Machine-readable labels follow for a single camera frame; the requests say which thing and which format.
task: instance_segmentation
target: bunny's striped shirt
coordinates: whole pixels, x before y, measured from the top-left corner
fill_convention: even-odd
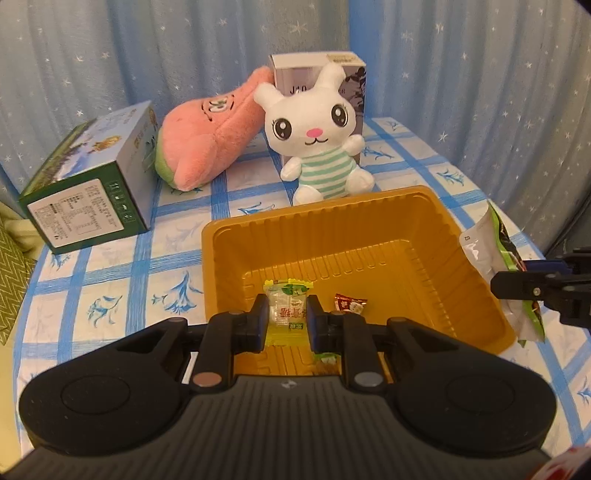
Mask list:
[[[314,187],[325,199],[344,197],[347,176],[356,166],[355,160],[341,147],[302,157],[300,185]]]

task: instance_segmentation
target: bunny ear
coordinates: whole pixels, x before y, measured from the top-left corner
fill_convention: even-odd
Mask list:
[[[279,90],[277,90],[270,83],[264,82],[256,87],[254,94],[254,101],[258,103],[264,111],[282,100],[284,97]]]
[[[343,83],[343,80],[345,79],[345,76],[345,70],[342,66],[336,64],[333,61],[328,62],[326,65],[324,65],[324,67],[322,67],[314,87],[324,87],[338,91],[340,84]]]

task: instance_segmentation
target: orange tray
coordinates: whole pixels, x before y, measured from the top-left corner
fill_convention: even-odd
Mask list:
[[[206,317],[249,310],[265,280],[314,282],[325,310],[335,293],[368,299],[363,316],[407,317],[487,352],[515,339],[489,286],[459,244],[460,229],[427,187],[216,220],[202,233]],[[237,373],[330,373],[307,348],[236,357]]]

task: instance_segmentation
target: pink plush toy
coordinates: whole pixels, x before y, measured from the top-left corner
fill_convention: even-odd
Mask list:
[[[264,82],[273,82],[268,67],[256,69],[233,92],[174,108],[158,134],[158,175],[171,187],[188,192],[228,168],[262,128],[265,112],[253,95]]]

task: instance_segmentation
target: blue checkered tablecloth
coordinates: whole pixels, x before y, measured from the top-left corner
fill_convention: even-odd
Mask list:
[[[486,212],[486,197],[461,171],[392,118],[367,119],[362,165],[376,190],[431,187],[462,228]],[[201,230],[212,219],[250,215],[291,204],[297,182],[279,177],[281,162],[259,134],[244,154],[209,185],[192,192],[158,187],[152,229],[64,255],[43,251],[23,301],[15,333],[15,403],[28,381],[75,356],[179,314],[205,321]],[[506,216],[524,259],[539,250]],[[542,375],[559,402],[545,443],[551,454],[591,436],[591,338],[543,309],[548,340],[502,354]],[[18,419],[23,453],[31,448]]]

